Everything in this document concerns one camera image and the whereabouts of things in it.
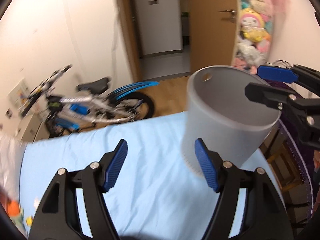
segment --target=bicycle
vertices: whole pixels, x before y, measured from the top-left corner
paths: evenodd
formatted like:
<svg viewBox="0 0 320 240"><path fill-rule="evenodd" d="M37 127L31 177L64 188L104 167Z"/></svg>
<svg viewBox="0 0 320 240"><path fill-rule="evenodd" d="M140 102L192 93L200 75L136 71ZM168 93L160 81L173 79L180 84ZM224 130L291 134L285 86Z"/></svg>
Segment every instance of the bicycle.
<svg viewBox="0 0 320 240"><path fill-rule="evenodd" d="M53 84L72 65L55 71L48 79L41 82L28 96L22 106L22 118L27 115L38 99L45 95L49 114L45 125L50 137L58 137L68 133L80 132L95 127L97 123L115 124L147 119L153 116L155 106L152 99L137 92L142 88L156 86L158 82L137 82L120 87L107 96L102 96L109 89L110 78L105 77L90 83L79 84L77 91L88 91L88 96L66 98L53 95ZM88 127L80 127L74 119L91 123Z"/></svg>

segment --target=gray plastic cup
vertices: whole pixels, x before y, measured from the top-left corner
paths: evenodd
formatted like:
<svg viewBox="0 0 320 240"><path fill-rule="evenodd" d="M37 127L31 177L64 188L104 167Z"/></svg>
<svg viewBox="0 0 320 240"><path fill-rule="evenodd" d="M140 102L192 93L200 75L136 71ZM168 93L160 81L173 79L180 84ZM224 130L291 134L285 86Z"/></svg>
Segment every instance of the gray plastic cup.
<svg viewBox="0 0 320 240"><path fill-rule="evenodd" d="M182 155L198 175L203 173L195 154L197 138L240 168L279 119L280 111L247 99L244 88L250 82L267 84L248 71L223 65L200 69L189 78Z"/></svg>

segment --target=cup hole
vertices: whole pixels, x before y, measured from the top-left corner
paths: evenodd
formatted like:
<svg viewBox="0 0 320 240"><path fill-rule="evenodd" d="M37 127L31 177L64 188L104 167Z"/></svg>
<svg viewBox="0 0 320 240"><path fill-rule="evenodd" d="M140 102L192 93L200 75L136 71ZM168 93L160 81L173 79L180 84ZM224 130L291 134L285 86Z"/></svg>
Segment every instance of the cup hole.
<svg viewBox="0 0 320 240"><path fill-rule="evenodd" d="M202 81L205 82L205 81L208 81L212 78L212 74L210 73L206 73L202 76Z"/></svg>

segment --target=door handle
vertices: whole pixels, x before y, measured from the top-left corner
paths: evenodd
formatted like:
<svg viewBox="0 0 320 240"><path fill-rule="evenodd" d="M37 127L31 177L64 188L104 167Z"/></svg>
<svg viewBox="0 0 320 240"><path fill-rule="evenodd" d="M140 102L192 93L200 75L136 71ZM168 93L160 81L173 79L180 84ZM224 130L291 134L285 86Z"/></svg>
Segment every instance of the door handle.
<svg viewBox="0 0 320 240"><path fill-rule="evenodd" d="M224 10L224 11L218 11L218 12L229 12L231 13L230 21L235 23L237 20L237 10Z"/></svg>

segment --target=light blue bedsheet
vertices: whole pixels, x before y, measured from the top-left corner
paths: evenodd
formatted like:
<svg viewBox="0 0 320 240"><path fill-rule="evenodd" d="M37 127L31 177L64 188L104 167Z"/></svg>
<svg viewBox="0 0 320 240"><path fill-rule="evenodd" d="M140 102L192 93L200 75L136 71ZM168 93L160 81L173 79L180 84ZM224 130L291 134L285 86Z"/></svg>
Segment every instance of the light blue bedsheet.
<svg viewBox="0 0 320 240"><path fill-rule="evenodd" d="M35 198L41 199L60 167L83 169L113 151L123 138L128 142L128 155L115 187L104 195L118 234L142 240L201 239L218 194L187 168L180 155L185 118L185 113L173 114L29 144L20 177L25 217L35 214ZM276 184L259 150L242 168L255 170L258 166ZM80 190L77 193L82 229L91 236L83 195ZM239 232L244 199L241 190L230 236Z"/></svg>

